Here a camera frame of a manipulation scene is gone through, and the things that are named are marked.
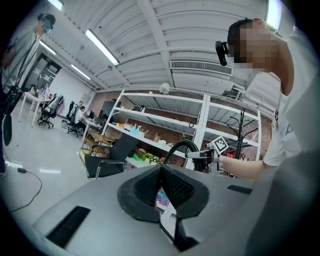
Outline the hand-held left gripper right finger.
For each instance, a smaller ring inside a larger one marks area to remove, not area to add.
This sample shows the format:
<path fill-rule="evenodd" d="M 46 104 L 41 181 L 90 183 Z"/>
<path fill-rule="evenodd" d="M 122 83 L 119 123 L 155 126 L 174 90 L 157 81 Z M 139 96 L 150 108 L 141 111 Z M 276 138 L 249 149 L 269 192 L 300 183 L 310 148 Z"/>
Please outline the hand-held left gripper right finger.
<path fill-rule="evenodd" d="M 251 221 L 245 214 L 251 180 L 163 164 L 161 185 L 176 210 L 173 242 L 160 256 L 249 256 Z"/>

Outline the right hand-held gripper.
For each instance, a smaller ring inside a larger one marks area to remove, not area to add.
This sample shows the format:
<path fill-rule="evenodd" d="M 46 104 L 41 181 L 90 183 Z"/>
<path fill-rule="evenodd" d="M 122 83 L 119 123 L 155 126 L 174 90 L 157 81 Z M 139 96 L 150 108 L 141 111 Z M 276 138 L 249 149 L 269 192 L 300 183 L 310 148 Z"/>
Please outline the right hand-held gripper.
<path fill-rule="evenodd" d="M 220 156 L 228 149 L 228 144 L 222 136 L 205 144 L 204 150 L 188 152 L 185 154 L 186 159 L 204 159 L 204 167 L 210 173 L 217 172 L 219 167 Z"/>

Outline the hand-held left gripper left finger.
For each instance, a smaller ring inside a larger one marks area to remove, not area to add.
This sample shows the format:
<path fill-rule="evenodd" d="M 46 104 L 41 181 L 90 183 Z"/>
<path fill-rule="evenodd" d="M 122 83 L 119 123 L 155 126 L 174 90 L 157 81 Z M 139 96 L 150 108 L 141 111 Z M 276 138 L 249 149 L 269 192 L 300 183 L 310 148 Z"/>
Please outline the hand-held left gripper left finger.
<path fill-rule="evenodd" d="M 149 167 L 90 181 L 46 210 L 34 223 L 45 238 L 77 206 L 89 209 L 65 250 L 76 256 L 176 256 L 176 247 L 159 224 L 128 215 L 118 201 L 118 189 Z"/>

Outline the person's right forearm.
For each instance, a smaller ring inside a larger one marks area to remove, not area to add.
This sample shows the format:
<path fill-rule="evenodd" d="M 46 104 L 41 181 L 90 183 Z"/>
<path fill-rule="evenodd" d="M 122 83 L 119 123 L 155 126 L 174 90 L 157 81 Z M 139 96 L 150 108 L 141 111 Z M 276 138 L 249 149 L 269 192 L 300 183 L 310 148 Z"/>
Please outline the person's right forearm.
<path fill-rule="evenodd" d="M 261 172 L 267 168 L 262 160 L 244 161 L 220 156 L 218 162 L 220 168 L 241 179 L 257 179 Z"/>

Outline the white metal shelving unit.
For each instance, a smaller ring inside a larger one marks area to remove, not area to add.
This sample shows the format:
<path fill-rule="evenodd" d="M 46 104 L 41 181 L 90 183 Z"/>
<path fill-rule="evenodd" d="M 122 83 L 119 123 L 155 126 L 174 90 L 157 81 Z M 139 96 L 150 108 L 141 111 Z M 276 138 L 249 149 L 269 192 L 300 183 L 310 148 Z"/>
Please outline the white metal shelving unit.
<path fill-rule="evenodd" d="M 233 148 L 235 151 L 237 149 L 237 144 L 231 141 L 231 139 L 236 140 L 237 136 L 227 124 L 238 131 L 239 125 L 237 121 L 230 117 L 240 119 L 241 110 L 223 104 L 213 103 L 211 102 L 211 96 L 208 94 L 204 94 L 202 99 L 195 99 L 168 94 L 130 93 L 122 90 L 117 98 L 117 102 L 120 102 L 122 98 L 126 98 L 136 107 L 196 118 L 197 121 L 180 121 L 171 117 L 145 113 L 143 110 L 134 111 L 114 103 L 110 116 L 104 125 L 104 131 L 106 131 L 108 127 L 111 127 L 163 151 L 168 152 L 170 150 L 169 146 L 159 145 L 156 142 L 152 142 L 145 137 L 141 137 L 138 134 L 130 132 L 126 128 L 119 127 L 116 123 L 111 122 L 113 115 L 124 113 L 128 118 L 139 122 L 167 129 L 172 132 L 188 134 L 192 136 L 192 141 L 198 148 L 203 141 L 211 142 L 217 137 L 222 136 L 228 144 L 228 149 Z M 247 124 L 251 120 L 254 120 L 254 122 L 245 126 L 243 133 L 246 134 L 255 128 L 258 128 L 258 131 L 247 135 L 244 138 L 244 142 L 248 142 L 249 145 L 256 148 L 255 157 L 258 159 L 260 156 L 262 139 L 261 114 L 257 113 L 257 115 L 252 115 L 245 112 L 244 124 Z"/>

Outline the black coat stand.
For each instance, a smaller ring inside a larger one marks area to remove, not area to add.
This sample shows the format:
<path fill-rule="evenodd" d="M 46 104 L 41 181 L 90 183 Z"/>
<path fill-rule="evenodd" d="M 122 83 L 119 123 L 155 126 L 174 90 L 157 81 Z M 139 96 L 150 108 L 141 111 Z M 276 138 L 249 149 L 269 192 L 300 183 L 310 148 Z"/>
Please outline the black coat stand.
<path fill-rule="evenodd" d="M 244 142 L 244 139 L 247 135 L 258 131 L 258 128 L 252 129 L 249 132 L 244 134 L 244 127 L 248 126 L 249 124 L 253 123 L 255 120 L 251 120 L 248 123 L 244 124 L 245 122 L 245 108 L 243 108 L 243 110 L 240 111 L 240 119 L 237 119 L 233 116 L 230 116 L 231 119 L 236 120 L 236 122 L 238 123 L 238 131 L 236 131 L 234 128 L 232 128 L 229 124 L 227 124 L 227 126 L 233 130 L 233 132 L 235 133 L 237 139 L 231 139 L 231 141 L 233 143 L 236 143 L 236 151 L 235 151 L 235 158 L 240 160 L 240 159 L 244 159 L 243 157 L 241 157 L 242 154 L 242 149 L 243 148 L 247 148 L 247 147 L 251 147 L 252 145 L 250 145 L 248 142 Z"/>

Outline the purple toy pieces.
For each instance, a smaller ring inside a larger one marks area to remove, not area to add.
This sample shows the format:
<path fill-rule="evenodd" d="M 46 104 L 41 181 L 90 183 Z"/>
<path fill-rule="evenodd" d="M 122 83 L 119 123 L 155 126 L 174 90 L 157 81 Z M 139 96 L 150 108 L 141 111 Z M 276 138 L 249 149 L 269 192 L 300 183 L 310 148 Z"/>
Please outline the purple toy pieces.
<path fill-rule="evenodd" d="M 156 195 L 156 206 L 162 210 L 165 210 L 169 204 L 169 199 L 165 192 L 160 189 Z"/>

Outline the green tray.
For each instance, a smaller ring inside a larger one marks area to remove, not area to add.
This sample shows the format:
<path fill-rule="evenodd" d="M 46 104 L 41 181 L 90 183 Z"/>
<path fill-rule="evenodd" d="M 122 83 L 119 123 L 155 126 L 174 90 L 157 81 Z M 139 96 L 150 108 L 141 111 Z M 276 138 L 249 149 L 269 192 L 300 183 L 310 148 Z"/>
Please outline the green tray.
<path fill-rule="evenodd" d="M 141 152 L 134 152 L 132 158 L 138 162 L 144 161 L 145 163 L 149 164 L 151 160 L 149 157 Z"/>

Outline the black visitor chair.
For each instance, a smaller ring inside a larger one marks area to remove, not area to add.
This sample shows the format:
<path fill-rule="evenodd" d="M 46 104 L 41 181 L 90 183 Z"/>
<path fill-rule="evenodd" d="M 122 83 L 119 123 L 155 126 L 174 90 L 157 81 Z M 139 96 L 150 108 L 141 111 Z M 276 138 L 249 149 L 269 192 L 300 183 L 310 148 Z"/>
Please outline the black visitor chair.
<path fill-rule="evenodd" d="M 93 145 L 89 155 L 84 157 L 87 177 L 89 179 L 98 179 L 122 173 L 126 158 L 136 148 L 138 143 L 138 139 L 123 134 L 113 146 Z M 107 150 L 108 156 L 93 156 L 92 153 L 95 149 Z"/>

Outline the ceiling air conditioner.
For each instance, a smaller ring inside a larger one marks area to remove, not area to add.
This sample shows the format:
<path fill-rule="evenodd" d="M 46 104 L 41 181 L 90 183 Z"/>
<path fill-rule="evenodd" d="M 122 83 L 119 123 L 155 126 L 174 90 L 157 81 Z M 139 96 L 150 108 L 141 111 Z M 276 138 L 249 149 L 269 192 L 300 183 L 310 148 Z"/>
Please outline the ceiling air conditioner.
<path fill-rule="evenodd" d="M 174 85 L 179 89 L 223 96 L 239 93 L 245 87 L 232 81 L 233 68 L 214 62 L 172 60 L 170 70 Z"/>

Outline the black office chair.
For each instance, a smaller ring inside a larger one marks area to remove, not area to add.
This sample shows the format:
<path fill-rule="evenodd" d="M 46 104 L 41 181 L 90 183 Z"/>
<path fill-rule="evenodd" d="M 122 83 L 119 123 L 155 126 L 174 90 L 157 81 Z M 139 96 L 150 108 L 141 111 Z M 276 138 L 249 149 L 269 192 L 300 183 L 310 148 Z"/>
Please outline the black office chair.
<path fill-rule="evenodd" d="M 85 122 L 83 122 L 80 126 L 77 126 L 75 124 L 75 115 L 76 115 L 76 112 L 77 112 L 78 109 L 79 108 L 74 108 L 74 111 L 71 113 L 70 122 L 69 122 L 68 127 L 67 127 L 67 134 L 73 132 L 78 136 L 78 135 L 81 134 L 79 132 L 80 129 L 82 129 L 82 135 L 84 134 L 84 131 L 85 131 L 85 128 L 86 128 Z"/>
<path fill-rule="evenodd" d="M 37 120 L 37 124 L 48 125 L 48 129 L 52 129 L 54 124 L 50 121 L 57 116 L 59 106 L 64 102 L 64 96 L 55 93 L 52 100 L 49 103 L 43 104 L 40 112 L 40 116 Z"/>

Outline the person's white t-shirt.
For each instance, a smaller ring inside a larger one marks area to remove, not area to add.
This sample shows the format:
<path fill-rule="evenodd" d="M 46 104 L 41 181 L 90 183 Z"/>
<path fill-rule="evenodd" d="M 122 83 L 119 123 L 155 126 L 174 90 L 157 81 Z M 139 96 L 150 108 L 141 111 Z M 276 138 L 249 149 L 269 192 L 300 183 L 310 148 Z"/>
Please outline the person's white t-shirt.
<path fill-rule="evenodd" d="M 274 113 L 272 139 L 263 162 L 279 166 L 285 159 L 316 147 L 320 135 L 320 60 L 307 38 L 297 27 L 287 39 L 293 67 L 293 87 L 288 96 L 279 95 Z"/>

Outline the white table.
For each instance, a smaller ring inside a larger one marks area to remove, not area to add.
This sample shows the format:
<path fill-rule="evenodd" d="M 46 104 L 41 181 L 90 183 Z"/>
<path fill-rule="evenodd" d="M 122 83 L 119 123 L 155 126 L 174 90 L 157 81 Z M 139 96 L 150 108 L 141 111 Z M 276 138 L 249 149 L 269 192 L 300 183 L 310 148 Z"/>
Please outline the white table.
<path fill-rule="evenodd" d="M 21 107 L 20 107 L 20 110 L 19 110 L 19 116 L 18 116 L 18 121 L 19 122 L 21 121 L 21 116 L 22 116 L 22 112 L 23 112 L 23 109 L 24 109 L 24 105 L 25 105 L 26 99 L 31 99 L 32 100 L 32 104 L 36 103 L 35 109 L 34 109 L 34 112 L 33 112 L 33 116 L 32 116 L 32 124 L 31 124 L 31 127 L 33 128 L 34 125 L 35 125 L 36 117 L 38 116 L 38 109 L 40 107 L 40 104 L 48 103 L 48 102 L 50 102 L 50 99 L 45 98 L 43 96 L 36 97 L 36 96 L 32 95 L 30 92 L 25 92 L 23 94 L 22 104 L 21 104 Z"/>

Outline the long ceiling light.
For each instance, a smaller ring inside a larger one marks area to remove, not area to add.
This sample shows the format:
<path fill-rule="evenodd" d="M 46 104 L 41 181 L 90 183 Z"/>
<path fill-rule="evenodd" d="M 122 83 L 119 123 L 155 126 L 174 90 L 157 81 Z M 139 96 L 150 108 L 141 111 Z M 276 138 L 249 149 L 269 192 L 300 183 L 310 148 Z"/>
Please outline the long ceiling light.
<path fill-rule="evenodd" d="M 282 9 L 281 0 L 267 0 L 266 23 L 275 30 L 280 27 Z"/>
<path fill-rule="evenodd" d="M 101 40 L 93 33 L 91 29 L 87 29 L 85 35 L 114 66 L 117 66 L 120 63 L 118 59 L 113 55 L 113 53 L 101 42 Z"/>
<path fill-rule="evenodd" d="M 51 47 L 49 47 L 47 44 L 45 44 L 42 40 L 39 41 L 39 44 L 46 49 L 48 52 L 50 52 L 52 55 L 56 55 L 56 51 L 53 50 Z"/>
<path fill-rule="evenodd" d="M 77 68 L 75 65 L 71 64 L 70 65 L 75 71 L 77 71 L 79 74 L 81 74 L 83 77 L 85 77 L 87 80 L 91 80 L 91 78 L 85 74 L 82 70 L 80 70 L 79 68 Z"/>

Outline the wooden chair frame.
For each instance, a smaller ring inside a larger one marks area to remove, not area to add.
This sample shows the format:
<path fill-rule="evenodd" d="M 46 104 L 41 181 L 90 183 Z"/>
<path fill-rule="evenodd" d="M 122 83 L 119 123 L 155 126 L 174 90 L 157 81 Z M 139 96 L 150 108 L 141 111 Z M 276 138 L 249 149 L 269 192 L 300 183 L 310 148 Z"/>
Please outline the wooden chair frame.
<path fill-rule="evenodd" d="M 116 141 L 117 140 L 99 134 L 90 129 L 87 132 L 79 150 L 79 157 L 83 164 L 85 164 L 85 157 L 87 156 L 107 158 L 110 154 L 110 148 L 115 144 Z"/>

